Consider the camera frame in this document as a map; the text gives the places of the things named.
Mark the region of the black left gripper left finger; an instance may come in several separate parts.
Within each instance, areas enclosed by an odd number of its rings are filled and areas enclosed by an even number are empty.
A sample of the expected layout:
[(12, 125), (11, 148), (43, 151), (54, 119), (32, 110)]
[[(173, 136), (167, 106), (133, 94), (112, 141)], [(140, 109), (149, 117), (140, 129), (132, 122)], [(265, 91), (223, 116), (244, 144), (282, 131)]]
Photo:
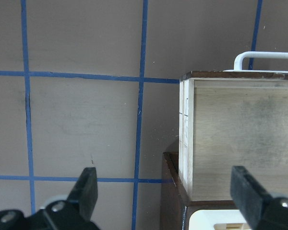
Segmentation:
[(73, 205), (84, 220), (90, 221), (97, 202), (97, 175), (95, 167), (83, 169), (67, 197), (67, 202)]

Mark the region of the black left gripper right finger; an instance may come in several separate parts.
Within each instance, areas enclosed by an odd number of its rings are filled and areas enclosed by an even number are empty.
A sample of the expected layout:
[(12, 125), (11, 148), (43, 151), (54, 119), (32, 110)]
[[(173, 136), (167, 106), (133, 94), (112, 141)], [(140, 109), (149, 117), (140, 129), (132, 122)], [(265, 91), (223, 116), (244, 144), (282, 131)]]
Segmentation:
[(273, 197), (244, 166), (231, 169), (230, 195), (251, 229), (255, 230)]

